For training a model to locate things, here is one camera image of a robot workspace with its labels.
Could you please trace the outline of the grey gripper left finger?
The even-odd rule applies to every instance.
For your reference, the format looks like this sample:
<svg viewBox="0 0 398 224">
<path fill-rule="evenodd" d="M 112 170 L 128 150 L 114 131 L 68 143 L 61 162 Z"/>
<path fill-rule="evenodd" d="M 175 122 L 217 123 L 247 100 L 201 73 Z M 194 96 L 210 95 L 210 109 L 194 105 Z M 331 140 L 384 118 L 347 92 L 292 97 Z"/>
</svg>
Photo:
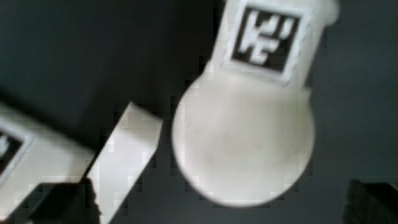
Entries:
<svg viewBox="0 0 398 224">
<path fill-rule="evenodd" d="M 38 193 L 45 194 L 25 224 L 102 224 L 100 206 L 93 181 L 43 183 Z"/>
</svg>

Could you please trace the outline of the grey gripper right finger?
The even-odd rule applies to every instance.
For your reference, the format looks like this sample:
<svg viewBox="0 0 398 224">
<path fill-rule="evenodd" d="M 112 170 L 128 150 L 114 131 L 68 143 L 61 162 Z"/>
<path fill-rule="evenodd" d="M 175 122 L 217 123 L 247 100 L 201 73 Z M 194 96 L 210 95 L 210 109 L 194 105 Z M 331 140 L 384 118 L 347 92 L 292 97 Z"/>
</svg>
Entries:
<svg viewBox="0 0 398 224">
<path fill-rule="evenodd" d="M 350 181 L 343 224 L 398 224 L 398 188 L 391 183 Z"/>
</svg>

